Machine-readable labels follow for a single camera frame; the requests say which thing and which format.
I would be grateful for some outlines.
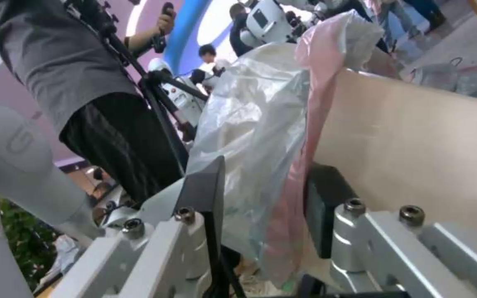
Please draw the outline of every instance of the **camera tripod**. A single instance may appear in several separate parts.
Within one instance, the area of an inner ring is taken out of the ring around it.
[[[104,2],[104,5],[100,5],[96,0],[67,0],[64,5],[66,8],[71,7],[78,11],[80,20],[97,32],[101,41],[108,49],[117,54],[124,66],[131,65],[138,74],[140,74],[141,80],[137,83],[138,89],[143,94],[150,108],[156,113],[157,120],[165,133],[166,141],[174,154],[180,173],[185,175],[189,154],[178,136],[174,125],[169,120],[168,113],[174,117],[179,126],[182,127],[182,132],[187,134],[190,139],[195,138],[196,129],[187,121],[184,115],[182,115],[174,102],[170,100],[165,91],[161,88],[161,85],[170,84],[203,101],[207,101],[208,97],[199,90],[187,86],[161,71],[146,72],[143,66],[138,62],[134,53],[130,52],[125,44],[117,37],[115,23],[118,22],[118,20],[115,15],[110,15],[106,11],[111,7],[108,2]],[[164,39],[152,39],[146,48],[163,48],[163,44],[152,44],[159,42],[159,40],[163,41]]]

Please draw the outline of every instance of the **green plant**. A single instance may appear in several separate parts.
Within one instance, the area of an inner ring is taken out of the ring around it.
[[[0,213],[8,245],[33,291],[55,261],[58,234],[9,200],[0,199]]]

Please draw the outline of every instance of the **plastic bag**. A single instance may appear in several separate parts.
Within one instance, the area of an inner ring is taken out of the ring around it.
[[[301,262],[304,179],[333,78],[344,64],[359,70],[382,33],[352,11],[309,29],[297,46],[254,49],[226,70],[201,115],[187,172],[225,157],[222,243],[257,260],[276,286]]]
[[[477,98],[477,66],[459,69],[452,64],[433,64],[417,68],[412,83]]]
[[[83,249],[81,249],[81,247],[78,245],[78,242],[67,235],[60,235],[55,240],[54,244],[56,247],[55,262],[46,275],[40,279],[40,284],[37,288],[42,287],[44,283],[50,281],[59,273],[65,275],[67,272],[69,272],[71,267],[75,262],[77,262],[78,258],[83,252]]]

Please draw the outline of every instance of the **floor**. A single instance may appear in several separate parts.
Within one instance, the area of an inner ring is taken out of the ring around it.
[[[405,9],[421,31],[429,23],[412,7]],[[426,36],[411,40],[402,31],[398,20],[390,16],[393,36],[397,39],[394,57],[401,77],[406,79],[417,67],[429,64],[460,62],[459,67],[477,65],[477,15],[467,0],[449,0],[441,6],[448,22]]]

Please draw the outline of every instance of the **gray t-shirt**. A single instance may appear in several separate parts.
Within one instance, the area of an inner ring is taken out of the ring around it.
[[[0,56],[58,134],[91,100],[137,94],[117,59],[60,0],[0,0]]]

